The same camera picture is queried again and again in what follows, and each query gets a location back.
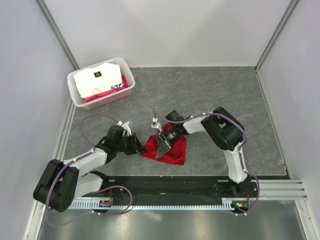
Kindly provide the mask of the red cloth napkin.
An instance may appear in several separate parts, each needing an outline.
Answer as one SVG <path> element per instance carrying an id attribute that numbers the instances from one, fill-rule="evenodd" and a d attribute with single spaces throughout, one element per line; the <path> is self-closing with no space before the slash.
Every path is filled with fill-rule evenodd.
<path id="1" fill-rule="evenodd" d="M 160 158 L 156 158 L 158 150 L 158 140 L 156 135 L 151 135 L 144 145 L 146 151 L 140 154 L 141 157 L 156 160 L 158 162 L 184 165 L 186 160 L 187 140 L 184 135 L 180 136 L 173 142 L 173 147 Z"/>

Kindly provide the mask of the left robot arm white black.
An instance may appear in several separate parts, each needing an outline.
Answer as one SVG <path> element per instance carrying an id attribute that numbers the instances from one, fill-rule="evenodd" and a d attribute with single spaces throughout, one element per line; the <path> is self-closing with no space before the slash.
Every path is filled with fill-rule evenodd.
<path id="1" fill-rule="evenodd" d="M 118 153 L 130 156 L 145 151 L 130 127 L 112 125 L 107 135 L 86 153 L 64 161 L 50 160 L 33 191 L 33 199 L 62 213 L 73 200 L 89 193 L 104 197 L 110 185 L 95 169 L 108 164 Z"/>

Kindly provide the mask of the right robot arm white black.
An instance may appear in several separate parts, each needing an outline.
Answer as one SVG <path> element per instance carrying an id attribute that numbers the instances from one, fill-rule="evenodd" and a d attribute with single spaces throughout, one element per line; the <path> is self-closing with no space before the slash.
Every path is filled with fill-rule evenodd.
<path id="1" fill-rule="evenodd" d="M 206 132 L 215 145 L 223 151 L 228 167 L 228 178 L 231 181 L 229 191 L 235 197 L 247 191 L 250 178 L 243 160 L 242 147 L 247 135 L 243 125 L 226 109 L 218 106 L 209 113 L 184 118 L 176 110 L 171 111 L 163 120 L 172 127 L 157 134 L 157 151 L 155 157 L 160 159 L 174 146 L 174 142 L 183 136 Z"/>

